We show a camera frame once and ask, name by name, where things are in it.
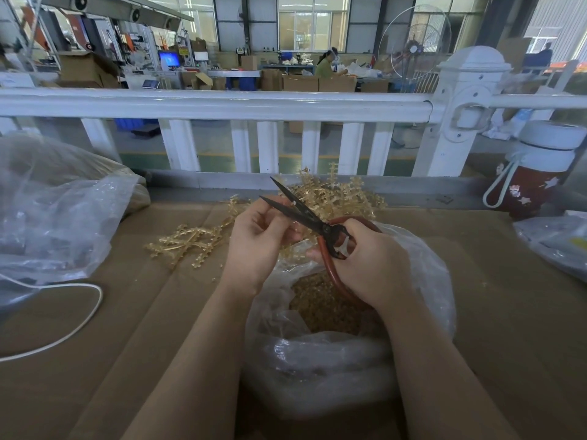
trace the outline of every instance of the worker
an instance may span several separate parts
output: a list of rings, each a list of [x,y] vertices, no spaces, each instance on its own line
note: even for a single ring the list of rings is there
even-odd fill
[[[316,66],[316,76],[320,77],[321,79],[331,79],[333,75],[345,75],[349,72],[347,69],[345,69],[335,73],[331,66],[335,61],[338,61],[338,49],[332,47],[330,50],[323,53],[322,57],[320,57],[318,60],[318,65]]]
[[[517,439],[412,288],[407,252],[392,236],[358,221],[349,219],[345,226],[356,248],[346,260],[333,259],[334,265],[386,326],[410,438]],[[218,287],[123,440],[234,438],[251,303],[274,268],[280,246],[301,239],[298,224],[262,199],[239,215]],[[315,249],[308,256],[322,259]]]

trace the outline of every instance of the woman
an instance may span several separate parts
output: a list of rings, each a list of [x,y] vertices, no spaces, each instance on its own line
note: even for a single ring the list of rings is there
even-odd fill
[[[335,47],[326,51],[318,60],[318,66],[316,67],[316,76],[321,79],[331,79],[333,75],[345,75],[348,71],[345,69],[339,73],[332,71],[330,66],[334,60],[338,59],[338,49]]]

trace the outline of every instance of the floor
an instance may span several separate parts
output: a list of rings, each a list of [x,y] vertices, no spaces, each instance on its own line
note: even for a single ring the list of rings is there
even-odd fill
[[[89,139],[79,119],[43,118],[38,120],[38,125],[44,135],[91,150]],[[108,125],[125,165],[130,168],[169,169],[169,162],[161,135],[150,139],[141,139],[136,138],[129,131],[118,130],[113,120],[109,120]],[[252,121],[248,125],[251,165],[253,172],[259,172],[257,127]],[[301,134],[290,133],[287,123],[280,124],[280,127],[283,128],[283,139],[279,142],[280,171],[282,173],[297,173],[301,169],[302,136]],[[230,122],[223,120],[192,121],[192,129],[202,171],[233,172],[235,164],[232,153]],[[322,125],[318,162],[319,173],[328,173],[330,163],[338,160],[341,132],[341,125]],[[359,175],[364,175],[367,172],[374,132],[375,124],[366,123],[360,150]],[[385,169],[386,176],[411,176],[422,133],[422,126],[396,124]],[[475,151],[476,148],[477,152],[502,154],[507,150],[507,145],[507,142],[491,142],[490,139],[478,136],[473,150]],[[481,163],[482,171],[492,172],[494,170],[493,166],[486,167],[487,169],[483,170],[483,165]]]

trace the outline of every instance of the plastic bag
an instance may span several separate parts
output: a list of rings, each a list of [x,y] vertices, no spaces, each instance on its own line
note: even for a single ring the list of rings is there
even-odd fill
[[[452,337],[456,312],[450,274],[442,259],[407,230],[376,224],[407,250],[414,289]],[[303,253],[310,243],[302,241],[294,247]],[[389,340],[369,336],[377,318],[375,311],[363,313],[360,333],[354,336],[311,334],[299,313],[289,310],[292,285],[321,270],[323,266],[313,261],[301,265],[278,261],[255,297],[246,322],[242,378],[281,418],[321,416],[382,401],[397,392]]]
[[[531,218],[514,222],[514,228],[534,253],[587,282],[587,219]]]
[[[124,165],[39,135],[1,137],[0,168],[0,272],[20,281],[90,276],[124,214],[150,204]]]

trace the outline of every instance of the scissors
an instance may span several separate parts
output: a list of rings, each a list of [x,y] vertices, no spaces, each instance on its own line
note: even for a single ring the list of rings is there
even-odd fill
[[[331,219],[328,222],[322,221],[310,208],[308,208],[304,203],[296,197],[288,188],[280,184],[276,181],[273,177],[271,180],[277,185],[277,187],[282,191],[286,198],[290,200],[292,205],[295,207],[287,207],[279,202],[275,202],[272,199],[265,198],[261,196],[260,198],[266,201],[271,207],[279,210],[285,216],[294,221],[299,222],[300,224],[304,225],[305,227],[311,229],[318,235],[318,246],[320,248],[320,253],[322,254],[322,259],[324,260],[324,266],[326,267],[328,276],[330,280],[333,282],[334,286],[338,289],[341,294],[346,297],[351,303],[353,303],[356,307],[361,310],[370,309],[371,306],[360,298],[358,298],[351,290],[349,290],[344,283],[341,281],[341,278],[338,276],[336,268],[334,266],[334,262],[332,258],[337,259],[346,259],[347,257],[341,252],[339,249],[342,247],[346,247],[347,253],[351,247],[354,247],[354,244],[349,246],[348,242],[354,242],[355,240],[349,234],[348,230],[342,225],[347,219],[356,219],[357,221],[361,222],[367,228],[381,233],[381,230],[377,228],[375,224],[367,219],[363,218],[362,216],[340,216],[338,218]]]

